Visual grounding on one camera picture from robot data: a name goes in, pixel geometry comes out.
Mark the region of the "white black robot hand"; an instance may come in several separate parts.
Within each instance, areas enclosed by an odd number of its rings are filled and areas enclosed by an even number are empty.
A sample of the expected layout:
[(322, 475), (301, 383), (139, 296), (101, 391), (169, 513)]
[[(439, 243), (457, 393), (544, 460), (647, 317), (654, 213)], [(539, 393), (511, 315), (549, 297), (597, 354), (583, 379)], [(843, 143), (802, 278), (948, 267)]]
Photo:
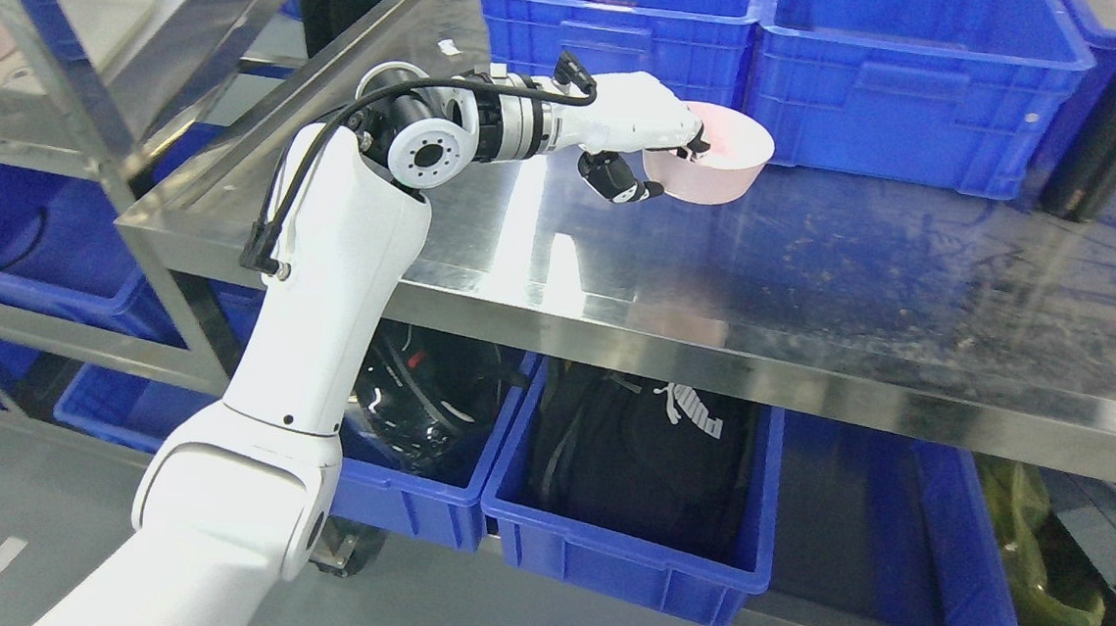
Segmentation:
[(639, 203), (663, 194), (657, 182), (636, 179), (623, 154), (675, 150), (681, 157), (698, 158), (708, 153), (702, 118), (655, 75), (602, 73), (591, 79), (596, 100), (569, 112), (566, 136), (583, 150), (580, 176), (607, 201)]

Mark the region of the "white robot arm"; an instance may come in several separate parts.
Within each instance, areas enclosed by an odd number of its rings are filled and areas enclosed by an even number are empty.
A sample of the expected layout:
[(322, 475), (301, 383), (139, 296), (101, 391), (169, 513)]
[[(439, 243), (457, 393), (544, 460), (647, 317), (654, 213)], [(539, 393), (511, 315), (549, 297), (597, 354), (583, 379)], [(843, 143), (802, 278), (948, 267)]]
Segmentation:
[(567, 52), (551, 87), (388, 62), (298, 133), (243, 250), (267, 295), (233, 379), (153, 455), (134, 533), (36, 626), (249, 626), (326, 523), (353, 379), (422, 250), (422, 190), (477, 155), (477, 97), (584, 108), (597, 90)]

